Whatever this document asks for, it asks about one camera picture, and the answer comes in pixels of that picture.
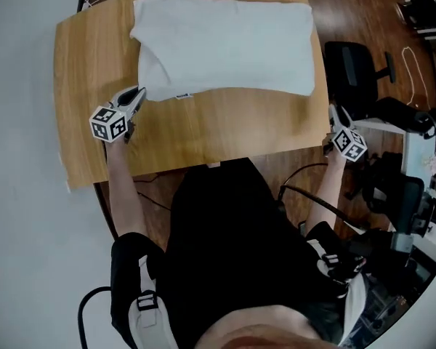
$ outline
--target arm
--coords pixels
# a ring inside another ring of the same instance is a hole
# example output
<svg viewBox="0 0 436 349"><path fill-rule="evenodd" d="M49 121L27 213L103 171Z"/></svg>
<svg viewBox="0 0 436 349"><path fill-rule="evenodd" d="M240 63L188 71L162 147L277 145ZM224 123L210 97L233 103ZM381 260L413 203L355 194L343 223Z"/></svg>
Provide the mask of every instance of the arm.
<svg viewBox="0 0 436 349"><path fill-rule="evenodd" d="M111 215L116 232L119 236L131 232L148 236L142 205L126 162L124 138L118 138L113 143L106 143L105 148Z"/></svg>
<svg viewBox="0 0 436 349"><path fill-rule="evenodd" d="M328 168L326 169L316 196L328 202L331 206L337 207L345 164L346 159L337 149L333 149L329 153ZM313 203L305 223L305 235L322 221L326 221L331 228L334 229L336 215L324 206Z"/></svg>

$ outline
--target black shirt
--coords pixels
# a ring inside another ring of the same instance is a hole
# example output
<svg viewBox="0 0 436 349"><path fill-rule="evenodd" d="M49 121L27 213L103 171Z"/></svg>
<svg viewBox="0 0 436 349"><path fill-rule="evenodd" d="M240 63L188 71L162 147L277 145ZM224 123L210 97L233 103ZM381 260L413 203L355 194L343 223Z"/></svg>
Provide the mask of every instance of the black shirt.
<svg viewBox="0 0 436 349"><path fill-rule="evenodd" d="M327 224L315 229L318 240L337 240ZM318 271L316 251L278 211L248 159L189 170L174 196L165 253L134 233L113 245L113 325L133 348L127 311L140 294L137 263L145 254L180 349L193 348L226 314L268 305L304 314L324 340L342 336L339 286Z"/></svg>

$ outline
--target white strap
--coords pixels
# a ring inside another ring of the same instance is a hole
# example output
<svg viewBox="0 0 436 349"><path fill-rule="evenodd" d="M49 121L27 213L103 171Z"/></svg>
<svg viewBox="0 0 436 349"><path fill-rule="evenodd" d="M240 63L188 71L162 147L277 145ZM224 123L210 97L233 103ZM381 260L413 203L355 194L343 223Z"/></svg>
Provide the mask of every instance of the white strap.
<svg viewBox="0 0 436 349"><path fill-rule="evenodd" d="M357 274L349 283L347 291L346 305L344 308L344 332L342 334L342 344L354 329L355 324L362 315L366 304L366 286L361 274Z"/></svg>
<svg viewBox="0 0 436 349"><path fill-rule="evenodd" d="M139 269L141 296L132 302L128 312L132 338L138 349L178 349L166 306L156 296L156 284L148 273L147 256L139 260ZM142 310L155 303L158 307Z"/></svg>
<svg viewBox="0 0 436 349"><path fill-rule="evenodd" d="M321 246L320 242L317 241L316 239L310 239L309 241L307 241L307 243L310 246L312 246L313 249L318 253L319 258L322 258L326 254L325 249Z"/></svg>
<svg viewBox="0 0 436 349"><path fill-rule="evenodd" d="M150 274L147 270L147 256L139 259L139 268L140 268L140 291L142 296L137 299L137 306L139 308L145 308L149 305L153 305L155 303L155 294L147 294L146 291L156 291L155 284L150 277ZM140 314L140 320L142 327L150 327L154 326L157 323L156 319L156 309L143 310Z"/></svg>

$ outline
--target white towel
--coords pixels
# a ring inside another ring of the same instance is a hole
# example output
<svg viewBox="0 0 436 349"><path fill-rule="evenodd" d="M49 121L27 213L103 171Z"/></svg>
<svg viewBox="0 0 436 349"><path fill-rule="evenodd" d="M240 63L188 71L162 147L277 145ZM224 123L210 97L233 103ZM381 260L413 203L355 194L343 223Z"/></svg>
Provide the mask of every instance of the white towel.
<svg viewBox="0 0 436 349"><path fill-rule="evenodd" d="M139 85L149 100L216 88L310 95L315 70L306 4L136 0Z"/></svg>

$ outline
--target white wall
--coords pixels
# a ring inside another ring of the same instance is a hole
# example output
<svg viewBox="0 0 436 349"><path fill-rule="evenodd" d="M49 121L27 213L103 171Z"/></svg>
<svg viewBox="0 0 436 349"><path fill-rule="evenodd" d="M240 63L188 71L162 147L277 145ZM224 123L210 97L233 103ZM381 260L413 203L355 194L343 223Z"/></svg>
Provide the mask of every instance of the white wall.
<svg viewBox="0 0 436 349"><path fill-rule="evenodd" d="M0 0L0 349L79 348L79 301L110 278L92 188L71 194L52 98L56 23L78 0ZM109 296L86 309L90 348L126 348Z"/></svg>

